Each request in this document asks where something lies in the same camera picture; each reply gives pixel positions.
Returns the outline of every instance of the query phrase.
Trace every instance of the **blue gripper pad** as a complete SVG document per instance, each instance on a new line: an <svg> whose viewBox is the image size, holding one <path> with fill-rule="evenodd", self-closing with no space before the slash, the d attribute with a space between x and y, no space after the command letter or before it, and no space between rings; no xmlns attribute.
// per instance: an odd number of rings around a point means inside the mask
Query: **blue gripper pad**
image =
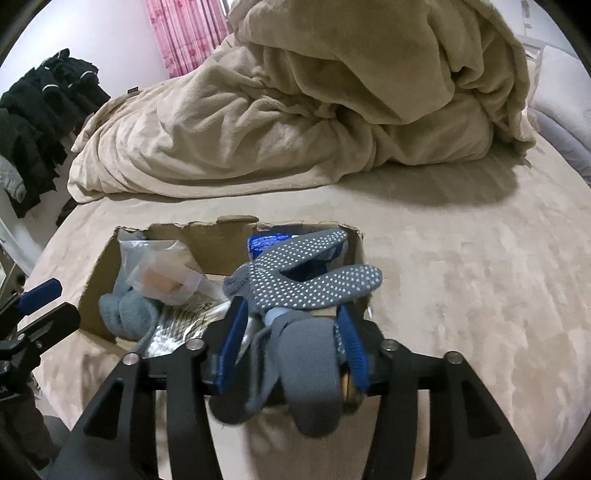
<svg viewBox="0 0 591 480"><path fill-rule="evenodd" d="M233 319L219 351L216 368L217 373L214 380L214 384L220 393L223 392L226 381L236 365L236 359L238 358L240 346L242 345L242 338L244 337L244 332L248 324L248 302L242 297L236 297L232 305L230 305L226 318L228 316L233 316Z"/></svg>
<svg viewBox="0 0 591 480"><path fill-rule="evenodd" d="M355 328L356 322L352 317L354 314L357 313L352 304L342 305L338 309L336 323L339 327L343 346L345 347L347 363L353 383L360 392L367 393L371 386L368 357L357 328Z"/></svg>
<svg viewBox="0 0 591 480"><path fill-rule="evenodd" d="M23 315L30 315L60 298L60 296L61 283L58 279L51 278L34 289L23 293L18 301L17 310Z"/></svg>

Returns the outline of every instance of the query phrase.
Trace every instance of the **beige blanket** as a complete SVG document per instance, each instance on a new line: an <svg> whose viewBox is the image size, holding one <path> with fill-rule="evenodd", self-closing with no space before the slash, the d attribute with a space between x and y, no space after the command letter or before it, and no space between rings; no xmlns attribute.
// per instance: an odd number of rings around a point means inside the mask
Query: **beige blanket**
<svg viewBox="0 0 591 480"><path fill-rule="evenodd" d="M481 0L241 0L200 68L105 105L69 190L215 197L531 146L524 51Z"/></svg>
<svg viewBox="0 0 591 480"><path fill-rule="evenodd" d="M311 190L183 201L106 197L66 219L27 288L59 278L62 300L87 318L86 309L97 305L81 304L82 292L101 294L89 279L118 226L145 229L228 215L358 228L366 261L384 273L372 299L384 334L426 355L464 353L540 479L569 448L591 406L591 190L546 140L538 137L526 159L495 142L482 160L387 164ZM121 356L115 345L78 331L44 353L35 375L72 426ZM283 415L256 416L240 428L212 419L223 476L359 480L375 412L375 401L364 402L321 441L299 435ZM420 416L428 418L427 404L421 403ZM424 477L427 451L424 420L419 426L415 479Z"/></svg>

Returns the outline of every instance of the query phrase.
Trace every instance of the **black jacket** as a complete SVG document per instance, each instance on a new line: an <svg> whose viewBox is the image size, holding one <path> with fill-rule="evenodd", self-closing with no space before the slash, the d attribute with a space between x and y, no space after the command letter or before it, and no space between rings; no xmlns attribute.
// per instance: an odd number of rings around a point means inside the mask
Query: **black jacket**
<svg viewBox="0 0 591 480"><path fill-rule="evenodd" d="M16 167L26 188L22 202L11 198L18 217L55 190L55 166L67 153L60 139L109 100L98 69L70 57L68 49L27 72L0 97L0 153Z"/></svg>

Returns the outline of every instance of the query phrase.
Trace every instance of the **plastic bag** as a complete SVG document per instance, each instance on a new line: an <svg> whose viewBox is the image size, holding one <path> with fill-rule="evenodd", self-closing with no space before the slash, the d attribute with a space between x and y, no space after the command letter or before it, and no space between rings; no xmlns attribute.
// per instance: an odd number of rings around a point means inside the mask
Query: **plastic bag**
<svg viewBox="0 0 591 480"><path fill-rule="evenodd" d="M189 248L178 240L137 240L119 231L121 270L126 283L143 297L184 305L197 293L223 300L221 285L209 281Z"/></svg>
<svg viewBox="0 0 591 480"><path fill-rule="evenodd" d="M144 358L168 355L191 338L202 337L212 322L225 317L230 304L230 300L200 301L194 299L190 304L181 307L165 306L156 325L154 335L145 351L140 353ZM256 321L249 317L238 358L242 356L248 347L255 330Z"/></svg>

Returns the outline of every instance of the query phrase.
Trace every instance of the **dotted grip glove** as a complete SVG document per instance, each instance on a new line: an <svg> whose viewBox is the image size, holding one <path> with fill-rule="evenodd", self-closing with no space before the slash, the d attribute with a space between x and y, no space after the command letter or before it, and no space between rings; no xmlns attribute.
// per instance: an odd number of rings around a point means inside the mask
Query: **dotted grip glove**
<svg viewBox="0 0 591 480"><path fill-rule="evenodd" d="M333 228L277 243L226 278L223 291L244 297L250 311L261 314L273 307L323 309L365 296L382 284L382 273L370 265L348 265L303 282L285 276L345 240L347 233Z"/></svg>

